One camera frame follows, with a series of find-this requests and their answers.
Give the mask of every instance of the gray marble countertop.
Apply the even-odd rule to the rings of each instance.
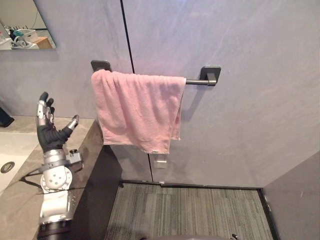
[[[36,133],[36,119],[33,116],[13,116],[15,121],[0,132]],[[57,129],[65,127],[70,118],[56,117]],[[82,155],[84,168],[73,175],[73,194],[78,204],[83,188],[90,177],[98,155],[103,146],[103,137],[99,125],[94,119],[80,119],[79,125],[64,145],[66,154],[71,149],[78,149]],[[0,240],[36,239],[39,226],[39,216],[43,201],[42,191],[28,185],[19,179],[43,164],[43,152],[38,144],[10,185],[0,196]],[[28,181],[40,183],[40,175],[30,176]]]

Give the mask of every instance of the gray striped carpet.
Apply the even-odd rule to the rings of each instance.
[[[107,240],[196,235],[272,240],[255,190],[168,188],[124,184],[119,188]]]

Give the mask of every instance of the towel bar bracket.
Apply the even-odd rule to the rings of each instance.
[[[108,61],[101,61],[101,60],[92,60],[91,66],[94,72],[104,69],[112,72],[110,62]]]
[[[104,69],[112,72],[111,65],[108,61],[92,60],[91,66],[94,72]],[[203,66],[200,71],[199,80],[187,79],[186,84],[215,86],[220,76],[220,66]]]

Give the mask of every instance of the pink towel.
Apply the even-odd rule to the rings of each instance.
[[[91,82],[105,145],[168,154],[171,139],[180,140],[184,77],[99,70]]]

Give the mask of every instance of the white sink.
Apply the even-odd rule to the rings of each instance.
[[[0,196],[38,143],[35,133],[0,132]]]

